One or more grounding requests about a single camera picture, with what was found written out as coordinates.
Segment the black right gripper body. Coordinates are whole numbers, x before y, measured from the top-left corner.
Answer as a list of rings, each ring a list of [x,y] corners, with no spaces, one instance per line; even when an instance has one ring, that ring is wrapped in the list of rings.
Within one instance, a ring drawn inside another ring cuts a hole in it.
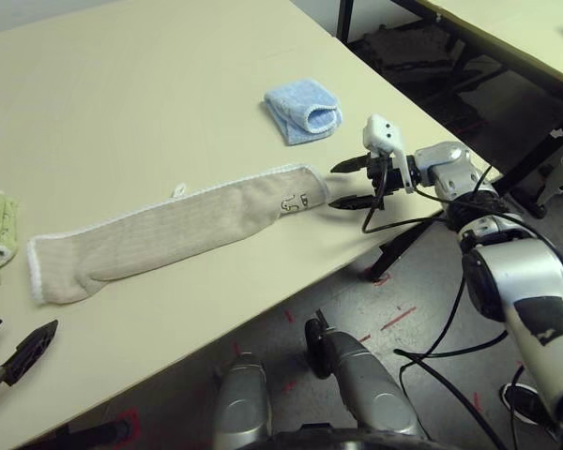
[[[404,189],[404,183],[395,157],[386,157],[386,164],[383,164],[382,160],[382,157],[369,158],[367,177],[372,181],[374,192],[378,193],[384,175],[384,196],[389,196],[397,190]],[[407,156],[406,161],[411,178],[411,185],[416,187],[421,182],[420,171],[416,166],[413,156]]]

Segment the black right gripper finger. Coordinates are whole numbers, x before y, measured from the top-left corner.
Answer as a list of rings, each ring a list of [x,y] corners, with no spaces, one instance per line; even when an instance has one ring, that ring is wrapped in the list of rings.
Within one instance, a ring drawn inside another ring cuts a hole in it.
[[[333,200],[328,205],[339,210],[369,209],[373,205],[373,195],[349,195]]]
[[[330,171],[332,173],[354,173],[368,166],[368,156],[352,157],[336,164]]]

